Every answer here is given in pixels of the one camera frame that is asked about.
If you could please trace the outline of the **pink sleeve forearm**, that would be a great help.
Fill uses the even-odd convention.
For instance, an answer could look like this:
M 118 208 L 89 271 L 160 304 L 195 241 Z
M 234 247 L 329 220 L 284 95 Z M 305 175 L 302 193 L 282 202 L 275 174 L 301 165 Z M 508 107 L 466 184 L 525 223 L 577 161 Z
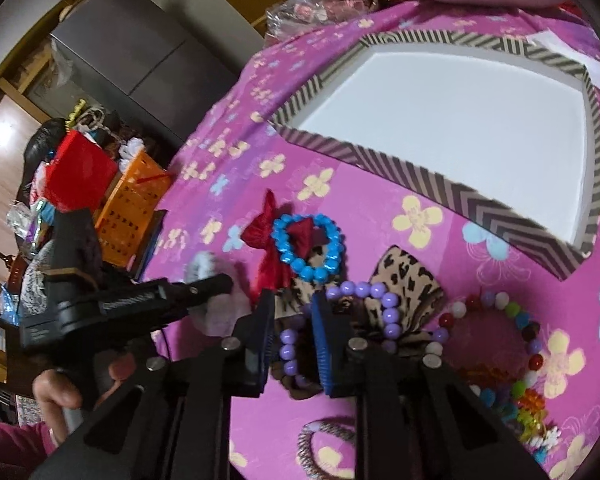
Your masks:
M 0 422 L 0 479 L 29 479 L 56 448 L 45 422 L 22 427 Z

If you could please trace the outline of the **person's left hand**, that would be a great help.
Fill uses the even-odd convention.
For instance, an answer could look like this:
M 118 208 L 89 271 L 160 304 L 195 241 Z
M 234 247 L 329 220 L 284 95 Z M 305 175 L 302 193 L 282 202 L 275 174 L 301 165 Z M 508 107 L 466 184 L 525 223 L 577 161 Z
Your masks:
M 133 375 L 135 369 L 135 359 L 131 353 L 117 356 L 108 368 L 112 386 L 100 396 L 96 405 L 108 399 Z M 78 410 L 82 405 L 82 396 L 78 388 L 57 370 L 44 370 L 35 378 L 32 391 L 52 440 L 56 445 L 60 445 L 69 434 L 64 410 Z

